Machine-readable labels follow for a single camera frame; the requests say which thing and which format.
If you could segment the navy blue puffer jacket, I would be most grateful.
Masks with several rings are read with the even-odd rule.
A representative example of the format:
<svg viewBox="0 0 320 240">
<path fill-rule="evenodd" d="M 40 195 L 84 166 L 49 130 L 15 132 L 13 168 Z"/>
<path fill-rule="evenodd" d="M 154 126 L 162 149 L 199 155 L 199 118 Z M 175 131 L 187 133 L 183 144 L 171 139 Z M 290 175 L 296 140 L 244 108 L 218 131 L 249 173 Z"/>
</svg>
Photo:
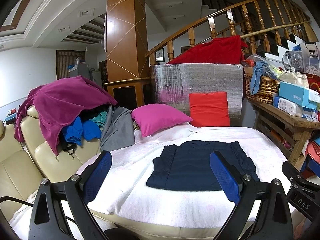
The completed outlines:
<svg viewBox="0 0 320 240">
<path fill-rule="evenodd" d="M 215 151 L 220 152 L 240 174 L 249 174 L 254 180 L 260 180 L 252 159 L 238 141 L 193 140 L 180 146 L 164 146 L 161 155 L 153 159 L 153 172 L 146 186 L 169 191 L 220 191 L 209 163 L 210 155 Z"/>
</svg>

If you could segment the wooden side table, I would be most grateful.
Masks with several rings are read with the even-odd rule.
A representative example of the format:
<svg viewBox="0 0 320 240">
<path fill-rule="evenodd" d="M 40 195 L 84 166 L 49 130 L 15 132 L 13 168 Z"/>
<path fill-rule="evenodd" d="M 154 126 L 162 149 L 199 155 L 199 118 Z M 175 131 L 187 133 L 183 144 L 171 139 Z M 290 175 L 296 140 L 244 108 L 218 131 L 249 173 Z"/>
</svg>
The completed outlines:
<svg viewBox="0 0 320 240">
<path fill-rule="evenodd" d="M 249 102 L 257 111 L 254 128 L 266 135 L 287 160 L 300 170 L 306 159 L 303 148 L 313 132 L 319 131 L 319 122 L 289 115 L 271 104 L 252 100 Z"/>
</svg>

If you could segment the white fluffy blanket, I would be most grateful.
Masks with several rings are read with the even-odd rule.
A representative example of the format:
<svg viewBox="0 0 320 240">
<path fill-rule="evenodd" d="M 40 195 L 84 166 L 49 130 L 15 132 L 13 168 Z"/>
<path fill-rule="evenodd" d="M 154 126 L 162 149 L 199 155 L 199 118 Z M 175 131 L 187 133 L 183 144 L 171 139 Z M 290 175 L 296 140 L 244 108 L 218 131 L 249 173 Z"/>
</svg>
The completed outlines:
<svg viewBox="0 0 320 240">
<path fill-rule="evenodd" d="M 177 125 L 112 151 L 112 167 L 88 205 L 106 228 L 129 228 L 144 239 L 211 239 L 231 211 L 209 164 L 219 151 L 241 174 L 269 183 L 290 182 L 279 148 L 256 129 Z"/>
</svg>

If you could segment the white patterned box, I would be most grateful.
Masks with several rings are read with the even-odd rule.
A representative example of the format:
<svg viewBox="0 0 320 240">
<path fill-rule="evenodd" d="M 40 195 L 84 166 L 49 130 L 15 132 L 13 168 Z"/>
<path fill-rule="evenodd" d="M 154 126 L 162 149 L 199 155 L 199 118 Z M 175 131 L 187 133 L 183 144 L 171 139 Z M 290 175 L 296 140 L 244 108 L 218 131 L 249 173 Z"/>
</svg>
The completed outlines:
<svg viewBox="0 0 320 240">
<path fill-rule="evenodd" d="M 302 117 L 303 115 L 303 107 L 277 94 L 273 96 L 273 106 L 292 116 Z"/>
</svg>

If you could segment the blue garment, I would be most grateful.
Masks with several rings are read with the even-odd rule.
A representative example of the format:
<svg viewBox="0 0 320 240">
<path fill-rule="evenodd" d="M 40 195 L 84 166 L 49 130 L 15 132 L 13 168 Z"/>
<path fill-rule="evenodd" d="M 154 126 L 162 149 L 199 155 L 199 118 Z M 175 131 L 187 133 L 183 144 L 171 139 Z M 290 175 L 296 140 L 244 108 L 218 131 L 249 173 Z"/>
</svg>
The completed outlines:
<svg viewBox="0 0 320 240">
<path fill-rule="evenodd" d="M 66 142 L 79 146 L 82 145 L 82 139 L 91 141 L 101 138 L 99 126 L 92 120 L 82 121 L 79 116 L 71 124 L 63 127 L 61 133 Z"/>
</svg>

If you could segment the wicker basket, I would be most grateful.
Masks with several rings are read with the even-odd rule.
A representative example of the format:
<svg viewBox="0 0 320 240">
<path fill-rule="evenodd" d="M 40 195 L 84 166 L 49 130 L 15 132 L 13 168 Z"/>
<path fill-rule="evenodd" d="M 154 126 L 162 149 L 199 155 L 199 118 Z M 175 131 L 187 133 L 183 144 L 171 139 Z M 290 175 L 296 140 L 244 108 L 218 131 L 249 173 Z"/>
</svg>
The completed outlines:
<svg viewBox="0 0 320 240">
<path fill-rule="evenodd" d="M 252 95 L 249 90 L 252 74 L 245 74 L 246 97 L 248 100 L 259 103 L 273 103 L 273 97 L 279 92 L 280 82 L 270 77 L 261 77 L 260 87 L 256 94 Z"/>
</svg>

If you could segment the grey coat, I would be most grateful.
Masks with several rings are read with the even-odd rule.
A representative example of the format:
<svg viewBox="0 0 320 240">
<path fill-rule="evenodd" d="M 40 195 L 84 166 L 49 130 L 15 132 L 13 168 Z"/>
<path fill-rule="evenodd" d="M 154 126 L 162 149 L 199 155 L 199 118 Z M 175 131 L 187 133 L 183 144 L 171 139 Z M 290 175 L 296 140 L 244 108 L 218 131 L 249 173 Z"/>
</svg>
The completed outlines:
<svg viewBox="0 0 320 240">
<path fill-rule="evenodd" d="M 135 144 L 131 111 L 110 106 L 100 138 L 101 151 L 114 151 Z"/>
</svg>

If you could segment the teal garment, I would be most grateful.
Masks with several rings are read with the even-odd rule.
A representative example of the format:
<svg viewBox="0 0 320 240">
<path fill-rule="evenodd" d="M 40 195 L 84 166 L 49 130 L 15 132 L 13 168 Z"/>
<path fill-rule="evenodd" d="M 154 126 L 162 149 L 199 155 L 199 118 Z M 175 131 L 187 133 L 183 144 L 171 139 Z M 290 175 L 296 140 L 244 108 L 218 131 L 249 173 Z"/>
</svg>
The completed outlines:
<svg viewBox="0 0 320 240">
<path fill-rule="evenodd" d="M 93 117 L 91 121 L 96 123 L 98 127 L 104 127 L 106 119 L 107 119 L 107 112 L 102 111 L 97 116 Z"/>
</svg>

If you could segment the magenta velvet garment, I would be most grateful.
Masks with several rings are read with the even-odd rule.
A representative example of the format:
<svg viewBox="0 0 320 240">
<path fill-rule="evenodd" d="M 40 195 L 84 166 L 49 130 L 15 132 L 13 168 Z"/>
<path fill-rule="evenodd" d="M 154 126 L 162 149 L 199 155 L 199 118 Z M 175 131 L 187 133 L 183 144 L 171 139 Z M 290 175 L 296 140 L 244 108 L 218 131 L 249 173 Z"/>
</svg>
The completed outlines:
<svg viewBox="0 0 320 240">
<path fill-rule="evenodd" d="M 28 108 L 34 106 L 39 114 L 42 135 L 58 156 L 59 133 L 63 127 L 71 124 L 83 110 L 117 103 L 107 91 L 83 76 L 59 79 L 29 92 L 17 111 L 14 137 L 19 142 L 25 141 L 21 122 L 27 116 Z"/>
</svg>

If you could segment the clear plastic container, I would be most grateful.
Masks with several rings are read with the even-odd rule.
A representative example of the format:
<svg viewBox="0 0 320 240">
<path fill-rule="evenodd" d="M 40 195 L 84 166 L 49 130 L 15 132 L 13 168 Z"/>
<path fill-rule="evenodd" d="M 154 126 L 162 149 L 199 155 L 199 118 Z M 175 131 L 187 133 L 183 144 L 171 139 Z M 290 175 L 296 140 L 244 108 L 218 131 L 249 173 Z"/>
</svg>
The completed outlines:
<svg viewBox="0 0 320 240">
<path fill-rule="evenodd" d="M 307 42 L 300 44 L 302 50 L 303 69 L 305 73 L 320 75 L 319 42 Z"/>
</svg>

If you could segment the pink pillow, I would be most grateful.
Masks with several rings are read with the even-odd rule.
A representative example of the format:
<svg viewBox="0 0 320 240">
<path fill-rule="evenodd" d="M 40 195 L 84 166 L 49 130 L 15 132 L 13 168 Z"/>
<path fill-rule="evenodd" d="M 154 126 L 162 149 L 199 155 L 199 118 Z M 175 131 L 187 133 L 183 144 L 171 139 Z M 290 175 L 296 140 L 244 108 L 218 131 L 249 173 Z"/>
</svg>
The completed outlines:
<svg viewBox="0 0 320 240">
<path fill-rule="evenodd" d="M 153 135 L 162 129 L 193 121 L 182 111 L 160 103 L 140 106 L 132 111 L 131 116 L 140 127 L 143 137 Z"/>
</svg>

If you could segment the red cloth on railing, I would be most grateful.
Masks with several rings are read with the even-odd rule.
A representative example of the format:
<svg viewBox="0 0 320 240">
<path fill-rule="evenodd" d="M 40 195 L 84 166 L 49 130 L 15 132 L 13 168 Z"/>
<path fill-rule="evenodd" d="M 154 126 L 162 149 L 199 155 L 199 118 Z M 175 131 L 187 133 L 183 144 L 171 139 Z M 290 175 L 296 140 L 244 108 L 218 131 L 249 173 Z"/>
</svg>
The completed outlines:
<svg viewBox="0 0 320 240">
<path fill-rule="evenodd" d="M 222 63 L 240 64 L 244 60 L 242 49 L 248 45 L 239 35 L 214 38 L 210 42 L 198 44 L 169 61 L 168 64 L 180 63 Z"/>
</svg>

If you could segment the wooden pillar cabinet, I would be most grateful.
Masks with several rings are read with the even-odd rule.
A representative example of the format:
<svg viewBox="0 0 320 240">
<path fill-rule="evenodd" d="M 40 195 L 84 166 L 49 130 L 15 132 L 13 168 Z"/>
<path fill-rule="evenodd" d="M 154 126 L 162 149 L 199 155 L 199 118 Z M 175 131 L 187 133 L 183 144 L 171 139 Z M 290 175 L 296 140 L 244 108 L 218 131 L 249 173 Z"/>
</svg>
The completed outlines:
<svg viewBox="0 0 320 240">
<path fill-rule="evenodd" d="M 144 105 L 150 82 L 145 0 L 107 0 L 107 91 L 120 106 Z"/>
</svg>

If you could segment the silver foil insulation panel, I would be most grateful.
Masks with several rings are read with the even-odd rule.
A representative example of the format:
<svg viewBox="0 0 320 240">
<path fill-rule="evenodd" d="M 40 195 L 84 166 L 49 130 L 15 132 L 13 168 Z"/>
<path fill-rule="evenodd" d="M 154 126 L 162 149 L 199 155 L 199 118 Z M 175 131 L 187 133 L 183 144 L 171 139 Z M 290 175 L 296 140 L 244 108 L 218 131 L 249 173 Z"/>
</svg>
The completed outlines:
<svg viewBox="0 0 320 240">
<path fill-rule="evenodd" d="M 232 126 L 240 124 L 244 71 L 240 64 L 180 63 L 151 66 L 155 103 L 189 115 L 189 94 L 226 92 Z"/>
</svg>

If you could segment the wooden stair railing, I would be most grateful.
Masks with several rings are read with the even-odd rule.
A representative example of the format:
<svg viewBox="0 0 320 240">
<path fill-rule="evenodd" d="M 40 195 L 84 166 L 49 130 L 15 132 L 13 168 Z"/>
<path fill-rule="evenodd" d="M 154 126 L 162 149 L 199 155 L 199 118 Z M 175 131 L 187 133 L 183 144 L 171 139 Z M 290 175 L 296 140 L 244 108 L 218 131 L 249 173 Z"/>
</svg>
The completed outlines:
<svg viewBox="0 0 320 240">
<path fill-rule="evenodd" d="M 288 48 L 299 42 L 317 42 L 311 18 L 291 0 L 246 0 L 204 16 L 171 34 L 150 49 L 145 57 L 151 64 L 162 51 L 164 61 L 175 58 L 174 41 L 188 38 L 188 46 L 210 42 L 215 38 L 239 35 L 247 44 L 244 54 L 274 52 L 273 46 Z"/>
</svg>

